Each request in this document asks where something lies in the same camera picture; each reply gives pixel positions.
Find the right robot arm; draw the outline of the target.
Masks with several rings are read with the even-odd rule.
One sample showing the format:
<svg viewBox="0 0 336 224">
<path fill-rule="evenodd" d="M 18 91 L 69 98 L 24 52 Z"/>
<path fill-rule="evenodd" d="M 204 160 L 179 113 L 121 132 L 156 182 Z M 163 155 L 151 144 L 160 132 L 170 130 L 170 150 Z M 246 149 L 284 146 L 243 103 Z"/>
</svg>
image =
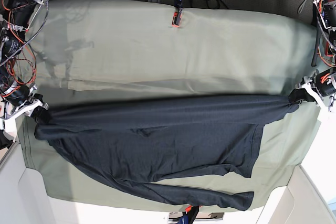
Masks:
<svg viewBox="0 0 336 224">
<path fill-rule="evenodd" d="M 49 0 L 2 0 L 1 20 L 1 148 L 8 148 L 13 141 L 6 133 L 16 128 L 16 119 L 21 115 L 36 120 L 48 116 L 48 104 L 40 94 L 35 94 L 37 61 L 35 55 L 27 61 L 31 77 L 24 81 L 15 73 L 18 57 L 44 28 L 49 16 Z"/>
</svg>

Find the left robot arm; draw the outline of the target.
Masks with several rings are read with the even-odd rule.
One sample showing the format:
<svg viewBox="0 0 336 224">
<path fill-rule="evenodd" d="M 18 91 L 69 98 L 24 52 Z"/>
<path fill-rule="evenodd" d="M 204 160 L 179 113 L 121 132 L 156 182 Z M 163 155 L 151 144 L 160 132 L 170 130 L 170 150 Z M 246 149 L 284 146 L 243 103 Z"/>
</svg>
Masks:
<svg viewBox="0 0 336 224">
<path fill-rule="evenodd" d="M 310 66 L 317 60 L 328 67 L 305 76 L 289 95 L 292 104 L 314 102 L 322 111 L 335 113 L 335 0 L 312 0 L 315 11 L 317 35 Z"/>
</svg>

